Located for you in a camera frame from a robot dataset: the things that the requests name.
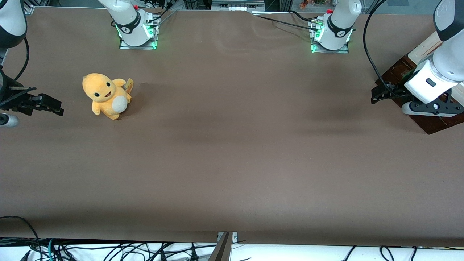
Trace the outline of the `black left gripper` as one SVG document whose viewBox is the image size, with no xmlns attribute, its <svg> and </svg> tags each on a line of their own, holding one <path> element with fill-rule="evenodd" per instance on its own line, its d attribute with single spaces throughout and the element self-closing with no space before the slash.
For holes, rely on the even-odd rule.
<svg viewBox="0 0 464 261">
<path fill-rule="evenodd" d="M 393 99 L 398 106 L 402 106 L 407 102 L 414 101 L 414 96 L 404 86 L 379 84 L 376 86 L 376 94 L 372 94 L 370 99 L 371 104 L 373 105 L 386 99 Z"/>
</svg>

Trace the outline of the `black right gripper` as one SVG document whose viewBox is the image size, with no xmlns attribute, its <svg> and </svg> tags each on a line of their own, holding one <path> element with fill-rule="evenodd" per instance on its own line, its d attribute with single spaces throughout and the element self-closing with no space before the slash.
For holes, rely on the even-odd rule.
<svg viewBox="0 0 464 261">
<path fill-rule="evenodd" d="M 39 94 L 37 96 L 37 104 L 33 100 L 34 95 L 30 91 L 36 90 L 36 87 L 1 87 L 1 103 L 0 109 L 3 111 L 16 111 L 22 114 L 31 116 L 34 110 L 41 108 L 49 109 L 50 112 L 60 117 L 64 114 L 64 109 L 61 108 L 61 102 L 47 94 Z"/>
</svg>

